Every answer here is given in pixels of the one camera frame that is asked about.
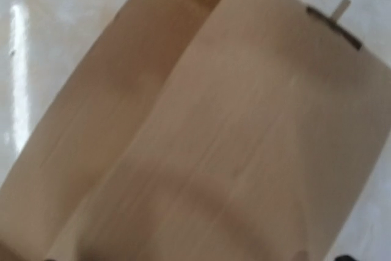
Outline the brown cardboard paper box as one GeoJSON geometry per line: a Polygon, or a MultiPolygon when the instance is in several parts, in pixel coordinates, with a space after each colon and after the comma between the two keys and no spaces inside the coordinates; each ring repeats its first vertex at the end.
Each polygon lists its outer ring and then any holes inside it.
{"type": "Polygon", "coordinates": [[[321,260],[390,68],[298,0],[127,0],[1,188],[2,260],[321,260]]]}

